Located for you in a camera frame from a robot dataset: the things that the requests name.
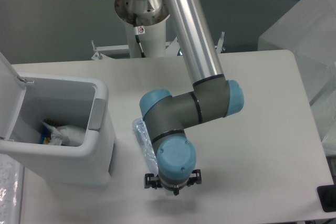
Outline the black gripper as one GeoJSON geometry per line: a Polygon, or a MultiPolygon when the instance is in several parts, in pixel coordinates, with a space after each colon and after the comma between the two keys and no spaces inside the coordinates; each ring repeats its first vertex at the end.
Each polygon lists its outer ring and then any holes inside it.
{"type": "Polygon", "coordinates": [[[160,180],[158,175],[154,175],[151,173],[147,173],[144,175],[144,188],[149,189],[158,189],[158,188],[164,188],[167,191],[171,192],[174,196],[177,196],[180,194],[180,190],[182,190],[184,187],[191,187],[195,184],[200,185],[202,183],[202,174],[200,169],[195,169],[192,171],[190,177],[188,180],[183,181],[180,184],[169,184],[165,182],[164,180],[160,180]]]}

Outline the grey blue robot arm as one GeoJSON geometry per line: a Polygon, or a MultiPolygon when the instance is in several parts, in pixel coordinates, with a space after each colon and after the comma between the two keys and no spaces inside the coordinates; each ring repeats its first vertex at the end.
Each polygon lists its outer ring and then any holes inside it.
{"type": "Polygon", "coordinates": [[[115,0],[114,9],[150,81],[135,125],[152,170],[144,187],[178,195],[202,183],[186,129],[240,112],[242,89],[225,78],[200,0],[115,0]]]}

